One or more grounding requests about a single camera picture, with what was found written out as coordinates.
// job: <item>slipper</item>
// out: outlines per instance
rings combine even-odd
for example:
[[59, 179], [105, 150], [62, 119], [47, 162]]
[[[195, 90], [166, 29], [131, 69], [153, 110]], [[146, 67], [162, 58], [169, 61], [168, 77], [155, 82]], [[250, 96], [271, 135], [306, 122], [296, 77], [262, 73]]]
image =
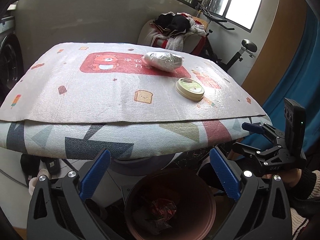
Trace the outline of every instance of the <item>slipper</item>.
[[26, 179], [26, 184], [29, 186], [30, 180], [38, 175], [40, 157], [23, 153], [20, 158], [20, 165]]
[[29, 194], [32, 196], [33, 191], [35, 190], [37, 181], [41, 175], [46, 175], [48, 179], [51, 179], [50, 173], [46, 169], [41, 169], [38, 173], [38, 176], [32, 178], [29, 182]]
[[59, 159], [53, 159], [49, 157], [41, 157], [41, 161], [47, 167], [48, 172], [53, 175], [57, 175], [60, 172], [60, 161]]

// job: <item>tin lid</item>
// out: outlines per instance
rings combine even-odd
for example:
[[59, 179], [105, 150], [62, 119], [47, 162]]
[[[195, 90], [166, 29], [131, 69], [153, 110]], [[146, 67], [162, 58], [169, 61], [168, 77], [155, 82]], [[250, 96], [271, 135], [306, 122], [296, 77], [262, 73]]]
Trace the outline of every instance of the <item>tin lid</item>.
[[201, 101], [204, 96], [204, 88], [190, 78], [180, 78], [175, 87], [182, 96], [192, 101]]

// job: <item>knit sleeve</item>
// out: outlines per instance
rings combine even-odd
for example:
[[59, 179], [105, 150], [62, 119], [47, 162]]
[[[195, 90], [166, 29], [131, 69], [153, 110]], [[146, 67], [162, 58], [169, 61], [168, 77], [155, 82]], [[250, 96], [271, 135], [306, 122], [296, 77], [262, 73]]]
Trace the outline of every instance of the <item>knit sleeve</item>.
[[313, 171], [312, 173], [316, 175], [316, 182], [308, 198], [320, 197], [320, 171]]
[[301, 178], [298, 184], [288, 190], [287, 193], [298, 199], [308, 199], [312, 197], [312, 193], [315, 190], [320, 194], [320, 176], [317, 176], [316, 173], [305, 168], [301, 172]]
[[292, 221], [292, 240], [295, 240], [302, 228], [304, 228], [309, 220], [300, 216], [295, 209], [290, 208]]

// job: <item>washing machine door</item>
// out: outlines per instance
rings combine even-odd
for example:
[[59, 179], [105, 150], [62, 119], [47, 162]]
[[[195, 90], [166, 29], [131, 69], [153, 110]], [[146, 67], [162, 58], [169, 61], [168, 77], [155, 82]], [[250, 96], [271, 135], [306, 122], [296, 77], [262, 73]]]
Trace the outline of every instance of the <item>washing machine door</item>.
[[2, 100], [23, 74], [20, 44], [17, 36], [11, 33], [3, 39], [0, 45], [0, 96]]

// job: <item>trash bin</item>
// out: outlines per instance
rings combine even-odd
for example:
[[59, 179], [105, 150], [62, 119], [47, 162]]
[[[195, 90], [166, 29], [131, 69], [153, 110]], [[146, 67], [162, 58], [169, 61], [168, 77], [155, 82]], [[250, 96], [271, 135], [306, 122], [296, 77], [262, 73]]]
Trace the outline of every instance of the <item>trash bin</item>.
[[[153, 235], [134, 221], [132, 213], [138, 207], [141, 194], [150, 187], [167, 188], [179, 195], [172, 228]], [[165, 191], [158, 191], [158, 198], [174, 201]], [[181, 169], [164, 169], [147, 175], [131, 190], [125, 204], [124, 215], [131, 234], [137, 240], [202, 240], [210, 231], [216, 214], [211, 189], [194, 172]]]

